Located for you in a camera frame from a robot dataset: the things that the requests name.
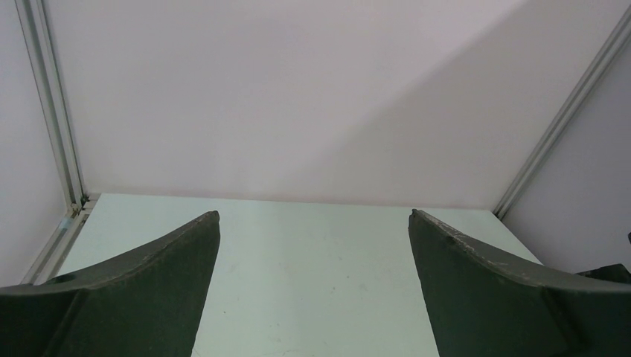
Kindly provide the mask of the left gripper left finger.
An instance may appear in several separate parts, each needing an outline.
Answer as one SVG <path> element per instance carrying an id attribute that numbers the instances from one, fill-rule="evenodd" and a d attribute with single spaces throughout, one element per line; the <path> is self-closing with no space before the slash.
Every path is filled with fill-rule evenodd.
<path id="1" fill-rule="evenodd" d="M 220 247 L 209 211 L 101 263 L 1 289 L 3 356 L 190 356 Z"/>

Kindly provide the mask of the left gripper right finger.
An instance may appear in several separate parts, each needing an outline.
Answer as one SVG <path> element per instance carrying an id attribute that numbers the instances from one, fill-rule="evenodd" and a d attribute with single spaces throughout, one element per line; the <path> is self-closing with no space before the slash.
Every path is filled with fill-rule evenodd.
<path id="1" fill-rule="evenodd" d="M 576 274 L 496 248 L 422 210 L 409 239 L 441 356 L 628 356 L 630 272 Z"/>

